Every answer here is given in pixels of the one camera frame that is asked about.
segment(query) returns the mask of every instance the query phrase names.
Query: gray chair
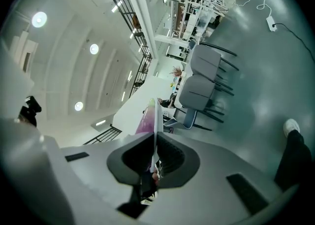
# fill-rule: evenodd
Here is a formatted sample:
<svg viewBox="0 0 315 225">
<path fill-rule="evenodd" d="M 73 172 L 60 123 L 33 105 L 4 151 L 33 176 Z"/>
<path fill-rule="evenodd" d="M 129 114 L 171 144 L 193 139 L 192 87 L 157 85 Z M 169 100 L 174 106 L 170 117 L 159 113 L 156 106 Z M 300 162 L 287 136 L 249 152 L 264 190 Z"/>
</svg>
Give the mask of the gray chair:
<svg viewBox="0 0 315 225">
<path fill-rule="evenodd" d="M 185 108 L 197 110 L 200 113 L 223 123 L 221 119 L 207 113 L 207 111 L 211 111 L 222 116 L 224 115 L 223 113 L 210 108 L 213 105 L 211 95 L 214 89 L 217 88 L 213 82 L 209 81 L 204 76 L 198 74 L 193 75 L 183 84 L 179 102 Z"/>
<path fill-rule="evenodd" d="M 205 45 L 196 45 L 193 48 L 191 60 L 190 60 L 190 67 L 194 74 L 201 74 L 205 76 L 207 79 L 216 83 L 219 87 L 224 86 L 230 90 L 233 90 L 230 86 L 218 81 L 216 77 L 223 79 L 220 75 L 217 74 L 218 69 L 226 72 L 221 66 L 220 62 L 224 61 L 231 65 L 232 67 L 238 68 L 228 62 L 227 60 L 223 59 L 221 55 L 208 46 Z"/>
<path fill-rule="evenodd" d="M 197 110 L 187 109 L 183 123 L 178 122 L 176 119 L 171 119 L 165 122 L 164 126 L 169 127 L 169 128 L 178 128 L 178 129 L 191 129 L 194 126 L 199 129 L 212 131 L 212 129 L 208 129 L 203 126 L 195 124 L 197 113 L 198 113 Z"/>
</svg>

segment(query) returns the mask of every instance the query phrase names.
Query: sneaker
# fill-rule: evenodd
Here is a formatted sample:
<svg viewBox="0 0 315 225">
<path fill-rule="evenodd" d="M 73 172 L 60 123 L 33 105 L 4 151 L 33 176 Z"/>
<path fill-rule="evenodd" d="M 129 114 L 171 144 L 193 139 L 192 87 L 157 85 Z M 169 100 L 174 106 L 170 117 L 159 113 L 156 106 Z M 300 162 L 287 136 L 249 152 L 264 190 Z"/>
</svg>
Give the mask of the sneaker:
<svg viewBox="0 0 315 225">
<path fill-rule="evenodd" d="M 300 132 L 300 127 L 294 119 L 288 119 L 283 125 L 285 136 L 287 137 L 289 133 L 293 130 L 297 130 L 298 132 Z"/>
</svg>

